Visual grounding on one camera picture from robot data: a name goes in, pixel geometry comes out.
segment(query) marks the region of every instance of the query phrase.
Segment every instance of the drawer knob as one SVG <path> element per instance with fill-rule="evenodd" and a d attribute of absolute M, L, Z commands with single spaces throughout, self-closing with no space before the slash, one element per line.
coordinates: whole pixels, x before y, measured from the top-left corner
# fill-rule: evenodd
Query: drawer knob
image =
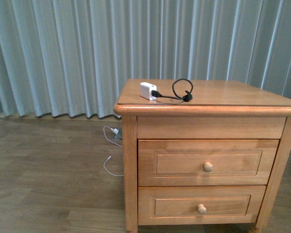
<path fill-rule="evenodd" d="M 198 210 L 197 210 L 201 215 L 205 214 L 207 209 L 204 205 L 200 204 L 198 205 Z"/>
<path fill-rule="evenodd" d="M 205 172 L 211 172 L 213 170 L 213 165 L 209 162 L 204 163 L 204 171 Z"/>

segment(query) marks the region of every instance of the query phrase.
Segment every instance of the curtain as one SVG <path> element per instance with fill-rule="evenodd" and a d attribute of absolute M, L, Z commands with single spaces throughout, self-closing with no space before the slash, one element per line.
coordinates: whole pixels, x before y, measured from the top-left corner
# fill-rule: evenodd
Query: curtain
<path fill-rule="evenodd" d="M 130 78 L 291 98 L 291 0 L 0 0 L 0 112 L 112 115 Z"/>

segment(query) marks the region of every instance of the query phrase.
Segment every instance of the wooden floor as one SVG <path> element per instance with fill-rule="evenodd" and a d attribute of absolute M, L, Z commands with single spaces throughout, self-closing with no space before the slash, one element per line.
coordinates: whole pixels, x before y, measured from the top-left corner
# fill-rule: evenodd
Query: wooden floor
<path fill-rule="evenodd" d="M 120 121 L 0 119 L 0 233 L 125 233 Z M 142 226 L 139 233 L 245 233 L 248 224 Z M 291 155 L 263 233 L 291 233 Z"/>

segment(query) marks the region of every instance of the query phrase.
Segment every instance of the drawer front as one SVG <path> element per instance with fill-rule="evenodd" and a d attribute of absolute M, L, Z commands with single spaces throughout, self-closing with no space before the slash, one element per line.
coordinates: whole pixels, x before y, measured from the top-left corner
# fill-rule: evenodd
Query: drawer front
<path fill-rule="evenodd" d="M 140 139 L 279 139 L 284 117 L 142 117 L 137 118 Z"/>
<path fill-rule="evenodd" d="M 138 224 L 255 222 L 265 186 L 138 189 Z"/>
<path fill-rule="evenodd" d="M 278 140 L 139 140 L 146 186 L 266 184 Z"/>

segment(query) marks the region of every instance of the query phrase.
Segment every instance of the white charger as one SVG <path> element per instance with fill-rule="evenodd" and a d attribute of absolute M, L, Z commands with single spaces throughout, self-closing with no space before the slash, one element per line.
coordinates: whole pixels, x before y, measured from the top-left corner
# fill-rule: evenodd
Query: white charger
<path fill-rule="evenodd" d="M 140 83 L 140 96 L 147 100 L 155 100 L 156 97 L 151 95 L 151 91 L 157 91 L 156 85 L 150 83 Z"/>

